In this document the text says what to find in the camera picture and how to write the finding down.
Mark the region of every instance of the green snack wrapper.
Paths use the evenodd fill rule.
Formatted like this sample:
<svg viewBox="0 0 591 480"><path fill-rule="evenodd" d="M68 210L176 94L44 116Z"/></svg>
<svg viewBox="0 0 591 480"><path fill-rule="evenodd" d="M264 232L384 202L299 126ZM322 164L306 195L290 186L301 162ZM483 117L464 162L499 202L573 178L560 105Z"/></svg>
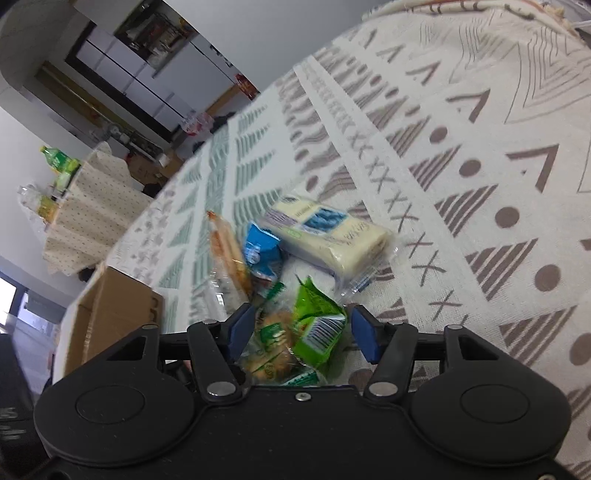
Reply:
<svg viewBox="0 0 591 480"><path fill-rule="evenodd" d="M318 290L310 277L300 282L292 321L292 328L299 336L292 348L296 357L314 368L322 365L346 324L345 311Z"/></svg>
<svg viewBox="0 0 591 480"><path fill-rule="evenodd" d="M290 378L281 385L283 387L312 387L314 385L318 385L319 383L320 379L318 378L316 371L311 368L306 368L302 373Z"/></svg>

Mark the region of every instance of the plastic bottle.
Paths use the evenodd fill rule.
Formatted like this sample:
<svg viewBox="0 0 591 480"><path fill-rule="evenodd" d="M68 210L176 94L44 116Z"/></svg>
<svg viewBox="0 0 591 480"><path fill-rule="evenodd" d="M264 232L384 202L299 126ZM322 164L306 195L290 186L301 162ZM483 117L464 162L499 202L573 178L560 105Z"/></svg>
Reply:
<svg viewBox="0 0 591 480"><path fill-rule="evenodd" d="M47 163L56 173L72 173L80 165L78 160L68 157L57 148L48 148L44 145L40 151L45 155Z"/></svg>
<svg viewBox="0 0 591 480"><path fill-rule="evenodd" d="M19 187L18 194L22 205L35 212L47 223L53 222L59 208L56 202L39 192L34 185Z"/></svg>

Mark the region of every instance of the white snack bar package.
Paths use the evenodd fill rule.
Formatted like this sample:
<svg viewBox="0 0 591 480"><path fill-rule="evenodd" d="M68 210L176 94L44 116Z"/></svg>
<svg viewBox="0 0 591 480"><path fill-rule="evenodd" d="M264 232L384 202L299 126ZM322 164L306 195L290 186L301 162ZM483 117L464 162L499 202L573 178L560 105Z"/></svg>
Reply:
<svg viewBox="0 0 591 480"><path fill-rule="evenodd" d="M392 239L384 227L292 193L278 200L259 224L279 237L291 255L331 271L337 291L355 279L367 284L368 268L384 260Z"/></svg>

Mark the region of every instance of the patterned tablecloth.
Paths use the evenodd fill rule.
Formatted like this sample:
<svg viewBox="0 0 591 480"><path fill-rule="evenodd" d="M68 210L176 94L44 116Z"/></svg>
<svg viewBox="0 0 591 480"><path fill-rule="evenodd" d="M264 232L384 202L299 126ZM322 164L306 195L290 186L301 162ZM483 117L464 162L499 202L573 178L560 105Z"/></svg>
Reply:
<svg viewBox="0 0 591 480"><path fill-rule="evenodd" d="M357 301L426 332L466 325L550 379L573 410L558 458L591 478L591 51L530 2L405 6L234 117L108 264L165 297L165 331L184 330L207 317L204 211L243 236L302 178L309 196L398 234L398 258ZM333 380L360 384L369 369L348 346ZM419 365L413 383L433 375Z"/></svg>
<svg viewBox="0 0 591 480"><path fill-rule="evenodd" d="M65 275L103 261L151 198L133 189L127 164L103 142L72 180L47 231L43 258Z"/></svg>

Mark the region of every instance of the cardboard box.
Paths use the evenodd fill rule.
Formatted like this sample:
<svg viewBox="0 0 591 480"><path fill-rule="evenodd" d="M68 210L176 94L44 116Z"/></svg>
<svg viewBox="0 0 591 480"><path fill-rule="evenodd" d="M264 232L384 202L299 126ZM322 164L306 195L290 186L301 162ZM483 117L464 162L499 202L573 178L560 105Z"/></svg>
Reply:
<svg viewBox="0 0 591 480"><path fill-rule="evenodd" d="M144 185L162 183L162 179L158 177L160 174L158 166L141 155L133 155L127 161L127 168L131 176Z"/></svg>
<svg viewBox="0 0 591 480"><path fill-rule="evenodd" d="M108 267L78 302L64 374L142 325L159 325L163 303L149 286Z"/></svg>

